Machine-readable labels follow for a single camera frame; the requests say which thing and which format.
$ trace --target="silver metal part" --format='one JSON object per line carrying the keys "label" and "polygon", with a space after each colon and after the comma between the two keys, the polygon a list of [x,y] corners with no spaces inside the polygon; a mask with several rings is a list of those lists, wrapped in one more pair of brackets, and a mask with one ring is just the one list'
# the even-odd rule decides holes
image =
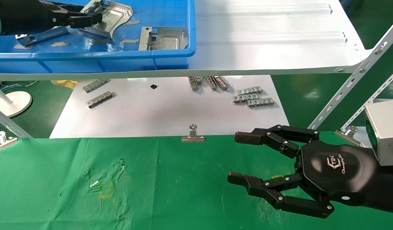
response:
{"label": "silver metal part", "polygon": [[101,13],[103,21],[92,27],[81,30],[99,35],[104,38],[113,39],[114,31],[130,20],[133,15],[131,6],[116,3],[110,0],[91,0],[81,11],[81,13]]}
{"label": "silver metal part", "polygon": [[188,45],[186,27],[143,27],[138,50],[178,50]]}
{"label": "silver metal part", "polygon": [[344,132],[344,135],[347,137],[354,137],[354,134],[358,131],[357,127],[350,125],[346,131]]}
{"label": "silver metal part", "polygon": [[348,136],[345,133],[341,132],[340,130],[336,130],[335,134],[341,138],[343,138],[344,140],[347,140],[348,142],[356,145],[356,146],[361,146],[364,147],[364,144],[357,141],[356,139],[353,138],[353,136]]}
{"label": "silver metal part", "polygon": [[188,77],[188,81],[189,81],[189,85],[191,86],[191,89],[193,91],[198,89],[198,84],[197,84],[197,80],[195,79],[195,77]]}
{"label": "silver metal part", "polygon": [[222,90],[227,90],[228,88],[228,83],[226,80],[223,79],[222,76],[215,76],[215,80],[217,82],[217,85],[222,89]]}
{"label": "silver metal part", "polygon": [[208,83],[209,87],[211,87],[212,90],[217,90],[218,85],[215,81],[215,77],[213,76],[205,76],[205,80]]}
{"label": "silver metal part", "polygon": [[263,89],[260,86],[255,86],[255,87],[251,87],[251,88],[241,89],[241,90],[237,91],[238,95],[252,94],[252,93],[262,93],[262,92],[263,92]]}
{"label": "silver metal part", "polygon": [[259,98],[248,101],[248,107],[260,107],[260,106],[272,106],[274,105],[274,101],[272,98]]}
{"label": "silver metal part", "polygon": [[197,125],[191,124],[189,126],[189,136],[182,137],[182,142],[205,142],[205,137],[198,137],[197,136]]}
{"label": "silver metal part", "polygon": [[64,34],[68,34],[69,31],[67,30],[66,27],[64,26],[57,26],[54,27],[50,30],[47,30],[45,32],[41,32],[38,34],[20,34],[20,35],[15,35],[15,38],[17,39],[17,41],[23,45],[23,46],[28,46],[31,44],[35,44],[41,41],[45,41],[47,39],[50,38],[55,38],[58,37],[60,35],[64,35]]}
{"label": "silver metal part", "polygon": [[202,77],[195,77],[195,80],[198,85],[202,84]]}
{"label": "silver metal part", "polygon": [[98,79],[93,81],[92,83],[88,84],[87,86],[83,87],[83,90],[86,93],[90,93],[91,91],[97,89],[98,87],[108,83],[110,80],[109,79]]}
{"label": "silver metal part", "polygon": [[393,100],[366,105],[366,130],[379,164],[393,165]]}
{"label": "silver metal part", "polygon": [[94,107],[100,105],[101,103],[109,100],[112,97],[113,97],[113,94],[110,93],[110,91],[107,91],[107,92],[103,93],[102,95],[100,95],[94,99],[91,99],[86,104],[91,109],[91,108],[94,108]]}
{"label": "silver metal part", "polygon": [[6,133],[4,131],[0,131],[0,150],[8,147],[18,141],[17,138],[6,138]]}
{"label": "silver metal part", "polygon": [[238,95],[232,97],[233,103],[247,102],[248,100],[260,99],[257,94]]}

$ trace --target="white pole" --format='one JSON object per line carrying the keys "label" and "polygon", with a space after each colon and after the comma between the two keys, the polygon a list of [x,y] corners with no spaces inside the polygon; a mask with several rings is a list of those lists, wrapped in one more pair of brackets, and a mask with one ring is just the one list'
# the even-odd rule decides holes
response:
{"label": "white pole", "polygon": [[0,97],[1,97],[6,103],[8,103],[8,105],[10,105],[10,104],[13,103],[13,102],[11,101],[11,99],[9,99],[9,98],[4,94],[4,92],[2,92],[1,90],[0,90]]}

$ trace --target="robotic hand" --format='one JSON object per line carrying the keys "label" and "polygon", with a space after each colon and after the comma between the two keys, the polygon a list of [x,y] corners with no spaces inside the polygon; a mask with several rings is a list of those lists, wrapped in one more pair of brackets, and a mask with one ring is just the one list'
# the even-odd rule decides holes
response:
{"label": "robotic hand", "polygon": [[0,0],[0,36],[44,32],[55,26],[90,27],[101,13],[78,13],[83,6],[39,0]]}
{"label": "robotic hand", "polygon": [[[265,144],[289,158],[296,158],[296,173],[271,180],[229,173],[231,184],[241,185],[251,196],[265,199],[276,209],[327,218],[334,206],[365,206],[393,212],[393,166],[381,166],[373,149],[331,145],[319,140],[315,130],[276,125],[237,132],[235,141]],[[301,149],[291,141],[304,142]],[[314,200],[284,196],[281,191],[300,187]]]}

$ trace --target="sheet metal part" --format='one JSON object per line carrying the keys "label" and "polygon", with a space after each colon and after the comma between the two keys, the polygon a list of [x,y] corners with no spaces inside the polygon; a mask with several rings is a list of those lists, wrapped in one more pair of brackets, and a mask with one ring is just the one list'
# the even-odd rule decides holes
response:
{"label": "sheet metal part", "polygon": [[217,90],[218,85],[217,85],[217,82],[215,81],[215,77],[205,76],[205,80],[208,83],[209,87],[211,87],[212,90]]}
{"label": "sheet metal part", "polygon": [[101,13],[103,21],[81,30],[104,38],[113,39],[114,31],[127,23],[134,14],[131,6],[110,0],[91,0],[80,13]]}
{"label": "sheet metal part", "polygon": [[91,91],[97,89],[98,87],[108,83],[110,80],[109,79],[98,79],[93,81],[92,83],[88,84],[87,86],[83,87],[83,90],[86,93],[90,93]]}
{"label": "sheet metal part", "polygon": [[102,95],[86,102],[86,104],[91,109],[91,108],[94,108],[94,107],[100,105],[101,103],[111,99],[112,97],[113,97],[113,94],[110,93],[110,91],[107,91],[107,92],[103,93]]}
{"label": "sheet metal part", "polygon": [[256,93],[246,94],[246,95],[238,95],[238,96],[232,97],[232,102],[233,103],[241,103],[241,102],[247,102],[249,100],[255,100],[255,99],[260,99],[259,95]]}
{"label": "sheet metal part", "polygon": [[229,87],[228,83],[226,80],[223,79],[222,76],[215,76],[215,80],[217,82],[217,85],[222,89],[222,90],[227,90]]}
{"label": "sheet metal part", "polygon": [[150,27],[141,30],[138,50],[178,50],[188,45],[186,27]]}
{"label": "sheet metal part", "polygon": [[197,125],[191,124],[189,126],[189,136],[182,137],[182,142],[205,142],[205,137],[198,137],[197,135]]}
{"label": "sheet metal part", "polygon": [[31,44],[35,44],[41,41],[45,41],[47,39],[50,38],[55,38],[58,37],[60,35],[64,35],[64,34],[68,34],[69,31],[67,30],[66,27],[64,26],[57,26],[54,27],[50,30],[47,30],[45,32],[41,32],[38,34],[31,34],[31,35],[27,35],[27,34],[20,34],[20,35],[15,35],[15,38],[17,39],[17,41],[23,45],[23,46],[28,46]]}
{"label": "sheet metal part", "polygon": [[263,98],[263,99],[259,98],[259,99],[248,101],[249,108],[260,107],[260,106],[272,106],[272,105],[274,105],[274,101],[272,98]]}
{"label": "sheet metal part", "polygon": [[255,86],[251,88],[241,89],[236,92],[238,93],[238,95],[244,95],[244,94],[252,94],[252,93],[262,93],[263,89],[260,86]]}
{"label": "sheet metal part", "polygon": [[198,84],[197,84],[197,80],[195,79],[195,77],[188,77],[188,81],[189,81],[189,85],[191,86],[191,89],[193,91],[198,89]]}
{"label": "sheet metal part", "polygon": [[198,85],[202,84],[202,77],[195,77],[195,80]]}

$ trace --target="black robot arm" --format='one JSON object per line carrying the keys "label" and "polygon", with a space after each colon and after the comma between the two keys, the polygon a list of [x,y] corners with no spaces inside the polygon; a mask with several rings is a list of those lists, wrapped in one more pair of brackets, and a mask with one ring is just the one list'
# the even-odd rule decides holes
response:
{"label": "black robot arm", "polygon": [[40,33],[55,26],[90,27],[101,13],[80,13],[83,6],[39,0],[0,0],[0,36]]}
{"label": "black robot arm", "polygon": [[[264,144],[296,157],[291,175],[271,180],[233,172],[227,176],[229,183],[244,186],[249,195],[265,199],[276,209],[327,218],[334,211],[330,201],[337,201],[393,212],[393,166],[380,166],[372,149],[326,144],[319,141],[318,131],[282,125],[237,132],[235,141]],[[307,144],[299,149],[291,141]],[[314,200],[281,193],[298,186]]]}

